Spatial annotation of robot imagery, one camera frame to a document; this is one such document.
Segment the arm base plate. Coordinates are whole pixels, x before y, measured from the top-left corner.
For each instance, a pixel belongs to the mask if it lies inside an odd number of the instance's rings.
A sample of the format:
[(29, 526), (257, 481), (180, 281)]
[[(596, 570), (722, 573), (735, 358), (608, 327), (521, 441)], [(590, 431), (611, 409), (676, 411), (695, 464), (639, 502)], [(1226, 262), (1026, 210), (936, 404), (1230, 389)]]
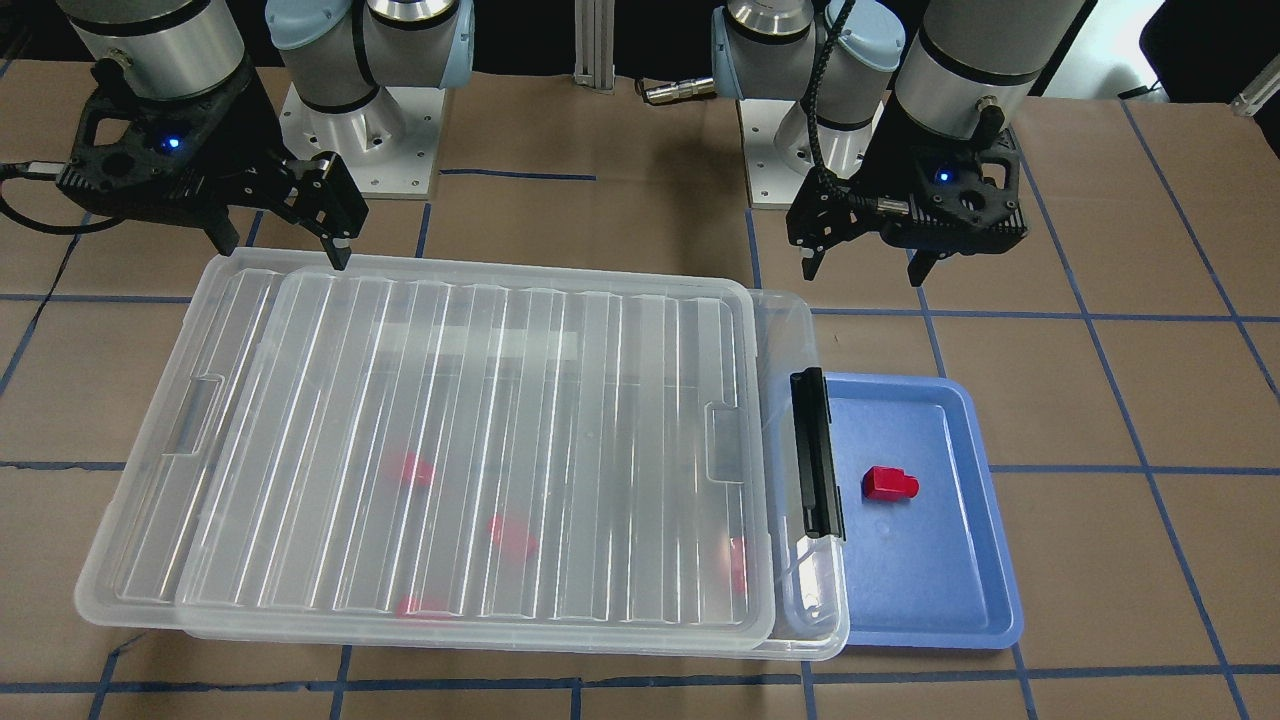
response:
[(285, 146), (297, 158), (343, 158), (366, 199), (428, 200), (436, 176), (449, 92), (383, 88), (365, 108), (324, 114), (291, 86), (280, 114)]
[[(797, 102), (744, 99), (737, 102), (750, 205), (790, 208), (812, 167), (805, 115)], [(878, 102), (868, 126), (854, 131), (818, 127), (826, 165), (842, 179), (855, 176), (884, 110)]]

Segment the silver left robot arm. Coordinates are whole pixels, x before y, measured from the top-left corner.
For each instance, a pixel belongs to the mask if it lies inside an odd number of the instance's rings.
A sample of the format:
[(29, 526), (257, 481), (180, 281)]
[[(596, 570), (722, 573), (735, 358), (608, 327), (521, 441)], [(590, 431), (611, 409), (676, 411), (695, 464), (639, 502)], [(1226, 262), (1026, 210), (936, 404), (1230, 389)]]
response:
[(920, 286), (952, 256), (1029, 232), (1011, 120), (1079, 1), (929, 1), (914, 33), (878, 1), (727, 1), (712, 17), (716, 91), (792, 104), (800, 152), (788, 242), (803, 277), (864, 234), (911, 252)]

